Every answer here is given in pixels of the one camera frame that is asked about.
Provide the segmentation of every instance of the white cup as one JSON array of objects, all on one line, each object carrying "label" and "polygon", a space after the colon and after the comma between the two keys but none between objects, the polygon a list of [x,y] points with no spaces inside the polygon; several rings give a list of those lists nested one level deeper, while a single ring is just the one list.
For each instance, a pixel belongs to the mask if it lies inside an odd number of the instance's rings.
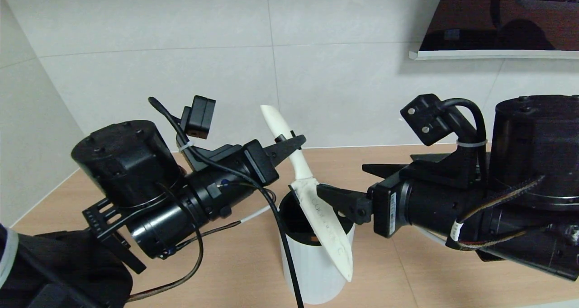
[{"label": "white cup", "polygon": [[[346,279],[333,264],[327,251],[315,238],[312,227],[310,227],[292,193],[288,193],[283,198],[279,210],[287,232],[286,238],[294,261],[302,300],[308,304],[323,304],[332,300],[340,293],[346,284]],[[339,217],[339,219],[351,245],[354,239],[355,225],[346,218]],[[281,238],[280,245],[285,281],[293,293],[294,286]]]}]

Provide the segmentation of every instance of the wooden table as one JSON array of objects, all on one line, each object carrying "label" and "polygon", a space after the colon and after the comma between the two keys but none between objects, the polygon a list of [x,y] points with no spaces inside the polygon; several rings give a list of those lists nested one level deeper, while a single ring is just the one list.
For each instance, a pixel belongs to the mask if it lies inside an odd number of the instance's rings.
[{"label": "wooden table", "polygon": [[[407,163],[411,153],[453,149],[453,145],[354,147],[308,149],[305,155],[320,182],[366,191],[379,179],[362,172],[363,163]],[[182,158],[178,161],[186,166]],[[287,161],[278,171],[281,179],[271,189],[283,197],[294,174]],[[85,174],[76,172],[15,229],[38,234],[85,228],[81,211],[101,197]],[[253,194],[233,208],[230,218],[210,223],[205,230],[240,219],[265,204],[260,195]],[[190,281],[127,307],[295,307],[283,277],[279,236],[271,213],[207,236],[204,244],[203,264]],[[132,251],[147,265],[141,275],[135,275],[133,292],[179,279],[197,259],[195,244],[166,261],[147,258],[136,245]],[[357,226],[353,251],[352,282],[321,307],[517,307],[579,298],[576,283],[512,262],[483,263],[473,252],[440,246],[410,226],[392,239],[374,234],[371,224]]]}]

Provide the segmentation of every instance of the black motor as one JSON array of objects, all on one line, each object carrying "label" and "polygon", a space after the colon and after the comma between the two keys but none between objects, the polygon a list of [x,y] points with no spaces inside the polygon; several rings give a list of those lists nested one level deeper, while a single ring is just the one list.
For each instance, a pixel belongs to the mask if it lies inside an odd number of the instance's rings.
[{"label": "black motor", "polygon": [[491,189],[545,178],[515,203],[548,211],[579,211],[579,96],[534,95],[496,106]]}]

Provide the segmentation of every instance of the white cable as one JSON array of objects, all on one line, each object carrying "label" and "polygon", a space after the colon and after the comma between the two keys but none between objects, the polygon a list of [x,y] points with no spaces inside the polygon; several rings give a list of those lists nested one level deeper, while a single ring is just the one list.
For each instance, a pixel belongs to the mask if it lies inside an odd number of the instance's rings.
[{"label": "white cable", "polygon": [[258,215],[260,215],[261,213],[264,213],[265,211],[269,211],[270,207],[268,206],[264,206],[261,209],[259,209],[258,211],[253,212],[252,214],[242,218],[241,220],[239,220],[239,222],[244,223],[247,222],[251,219],[253,219],[254,217],[257,217]]},{"label": "white cable", "polygon": [[418,231],[420,231],[421,234],[424,234],[424,236],[426,236],[427,238],[429,238],[430,240],[433,240],[434,242],[436,242],[437,244],[441,244],[443,246],[446,246],[446,240],[440,238],[439,236],[437,236],[436,234],[428,231],[428,230],[424,230],[421,227],[416,227],[418,229]]},{"label": "white cable", "polygon": [[10,228],[6,228],[6,246],[4,246],[4,253],[0,259],[0,289],[8,279],[14,259],[16,258],[16,251],[18,250],[18,233]]}]

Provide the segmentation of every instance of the wall tile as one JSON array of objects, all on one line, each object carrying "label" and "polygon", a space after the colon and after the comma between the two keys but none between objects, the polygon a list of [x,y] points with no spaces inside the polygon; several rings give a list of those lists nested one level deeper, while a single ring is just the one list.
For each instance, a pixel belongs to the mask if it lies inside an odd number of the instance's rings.
[{"label": "wall tile", "polygon": [[421,42],[438,1],[269,0],[273,42]]},{"label": "wall tile", "polygon": [[275,47],[280,110],[307,147],[418,144],[403,106],[424,93],[483,104],[501,63],[411,61],[407,44]]},{"label": "wall tile", "polygon": [[8,0],[39,57],[271,44],[267,0]]},{"label": "wall tile", "polygon": [[0,68],[35,58],[6,0],[0,0]]},{"label": "wall tile", "polygon": [[506,59],[486,105],[484,118],[492,137],[494,107],[521,95],[579,94],[579,61],[563,59]]},{"label": "wall tile", "polygon": [[0,69],[0,221],[11,226],[78,166],[82,132],[38,59]]},{"label": "wall tile", "polygon": [[273,143],[259,105],[277,106],[269,47],[110,52],[42,58],[58,92],[88,134],[126,120],[154,121],[172,151],[175,132],[147,102],[155,96],[175,116],[194,95],[217,100],[209,139],[213,149],[258,138]]}]

